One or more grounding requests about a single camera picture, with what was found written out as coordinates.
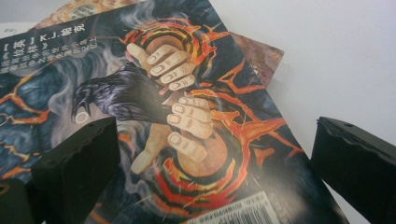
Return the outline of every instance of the hand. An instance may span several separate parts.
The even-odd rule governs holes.
[[[182,97],[172,106],[174,114],[168,115],[168,123],[178,127],[182,134],[172,132],[168,125],[151,124],[145,149],[134,160],[131,170],[141,174],[153,163],[161,150],[170,146],[189,157],[201,162],[206,158],[206,149],[194,138],[207,139],[212,133],[212,118],[207,100]]]
[[[159,77],[160,83],[171,91],[189,87],[195,81],[192,74],[195,66],[190,62],[190,54],[170,45],[162,45],[154,53],[148,55],[136,44],[127,46],[128,52],[134,56],[149,76]]]
[[[201,139],[206,139],[213,133],[212,118],[207,100],[182,97],[178,104],[172,105],[172,112],[174,114],[167,117],[170,125]],[[204,146],[185,132],[182,132],[182,134],[172,132],[168,135],[167,140],[171,147],[193,161],[200,162],[206,157]]]

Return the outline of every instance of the white table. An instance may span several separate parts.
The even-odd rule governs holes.
[[[2,0],[0,22],[40,21],[67,2]],[[308,156],[320,116],[396,145],[396,2],[211,2],[229,30],[285,50],[268,91]],[[368,223],[334,197],[350,223]]]

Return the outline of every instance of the black object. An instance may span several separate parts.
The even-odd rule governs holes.
[[[150,79],[147,72],[126,63],[117,72],[83,82],[74,94],[72,120],[84,107],[88,114],[90,104],[97,105],[104,114],[118,120],[143,120],[167,124],[166,117],[172,113],[169,105],[163,105],[171,91],[160,95],[163,86]]]
[[[31,167],[25,186],[0,182],[0,223],[82,223],[119,163],[116,120],[84,126]]]
[[[314,170],[371,223],[396,223],[396,147],[337,119],[319,118]]]

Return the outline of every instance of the illustrated book cover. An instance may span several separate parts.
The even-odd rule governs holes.
[[[0,176],[115,117],[86,223],[347,223],[206,0],[145,1],[0,39]]]
[[[50,14],[35,25],[35,29],[44,28],[65,21],[91,16],[118,7],[138,3],[137,0],[73,0]],[[262,85],[267,86],[283,57],[283,50],[252,40],[246,36],[230,32],[259,77]]]

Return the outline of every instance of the barcode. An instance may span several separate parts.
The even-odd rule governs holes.
[[[222,219],[219,224],[273,224],[264,206]]]
[[[187,221],[188,224],[279,224],[264,191]]]

